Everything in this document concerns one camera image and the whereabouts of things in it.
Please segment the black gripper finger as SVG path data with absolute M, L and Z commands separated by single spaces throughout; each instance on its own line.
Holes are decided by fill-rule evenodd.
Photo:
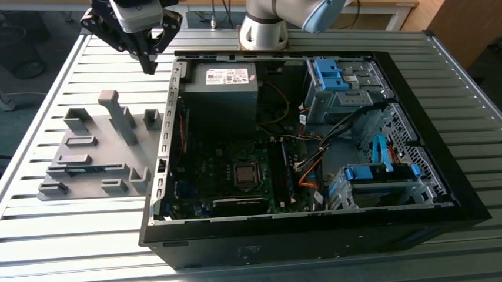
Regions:
M 150 73 L 157 71 L 157 56 L 163 53 L 170 45 L 174 37 L 181 31 L 183 16 L 181 13 L 171 10 L 161 10 L 159 14 L 154 18 L 151 28 L 161 28 L 161 34 L 154 37 L 150 36 Z
M 141 62 L 145 74 L 150 74 L 150 30 L 126 33 L 113 7 L 91 7 L 81 24 L 117 51 L 127 51 Z

